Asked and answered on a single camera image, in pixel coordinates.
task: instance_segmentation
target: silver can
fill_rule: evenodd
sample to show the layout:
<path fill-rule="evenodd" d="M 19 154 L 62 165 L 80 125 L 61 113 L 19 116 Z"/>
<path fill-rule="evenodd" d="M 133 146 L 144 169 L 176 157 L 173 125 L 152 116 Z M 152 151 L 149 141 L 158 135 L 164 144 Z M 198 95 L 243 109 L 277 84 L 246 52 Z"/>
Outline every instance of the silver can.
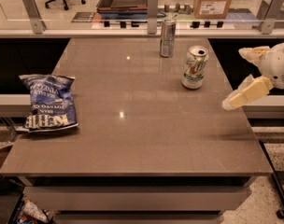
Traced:
<path fill-rule="evenodd" d="M 175 19 L 162 20 L 160 54 L 163 57 L 172 57 L 177 22 Z"/>
<path fill-rule="evenodd" d="M 189 48 L 181 79 L 184 87 L 198 89 L 202 86 L 207 61 L 208 50 L 205 47 L 193 46 Z"/>

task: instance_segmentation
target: table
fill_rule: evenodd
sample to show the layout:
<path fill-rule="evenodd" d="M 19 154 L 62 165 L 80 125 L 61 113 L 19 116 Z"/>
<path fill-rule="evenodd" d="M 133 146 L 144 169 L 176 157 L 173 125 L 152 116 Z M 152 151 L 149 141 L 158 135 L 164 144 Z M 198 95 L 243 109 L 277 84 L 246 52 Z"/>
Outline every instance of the table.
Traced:
<path fill-rule="evenodd" d="M 180 80 L 193 45 L 210 58 L 191 91 Z M 78 128 L 19 135 L 0 174 L 62 211 L 58 223 L 220 223 L 272 169 L 242 109 L 222 109 L 232 89 L 208 41 L 177 36 L 172 58 L 159 47 L 151 36 L 71 39 L 53 74 L 76 78 Z"/>

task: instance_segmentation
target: blue chip bag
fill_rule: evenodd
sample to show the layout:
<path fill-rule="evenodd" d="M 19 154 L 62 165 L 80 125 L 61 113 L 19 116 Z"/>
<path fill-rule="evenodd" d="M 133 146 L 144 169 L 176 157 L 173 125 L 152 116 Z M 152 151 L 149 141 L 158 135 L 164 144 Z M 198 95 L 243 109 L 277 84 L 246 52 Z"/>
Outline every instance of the blue chip bag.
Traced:
<path fill-rule="evenodd" d="M 56 130 L 77 124 L 71 77 L 23 75 L 21 82 L 30 90 L 31 113 L 23 127 L 29 130 Z"/>

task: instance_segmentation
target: orange box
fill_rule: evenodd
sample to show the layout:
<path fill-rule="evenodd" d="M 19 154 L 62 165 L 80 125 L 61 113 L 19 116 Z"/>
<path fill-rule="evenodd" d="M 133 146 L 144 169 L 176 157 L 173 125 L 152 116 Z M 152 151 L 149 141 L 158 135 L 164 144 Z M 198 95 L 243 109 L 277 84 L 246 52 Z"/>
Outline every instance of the orange box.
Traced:
<path fill-rule="evenodd" d="M 225 19 L 232 0 L 194 0 L 196 19 Z"/>

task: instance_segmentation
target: white robotic arm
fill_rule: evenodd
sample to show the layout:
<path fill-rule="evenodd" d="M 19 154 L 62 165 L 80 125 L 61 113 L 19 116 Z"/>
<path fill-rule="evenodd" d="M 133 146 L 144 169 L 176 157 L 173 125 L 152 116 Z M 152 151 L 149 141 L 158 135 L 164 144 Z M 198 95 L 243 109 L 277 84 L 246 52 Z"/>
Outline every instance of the white robotic arm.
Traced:
<path fill-rule="evenodd" d="M 238 51 L 240 55 L 255 64 L 261 76 L 246 77 L 222 102 L 226 110 L 238 108 L 258 100 L 269 93 L 274 87 L 284 89 L 284 43 L 269 47 L 245 48 Z"/>

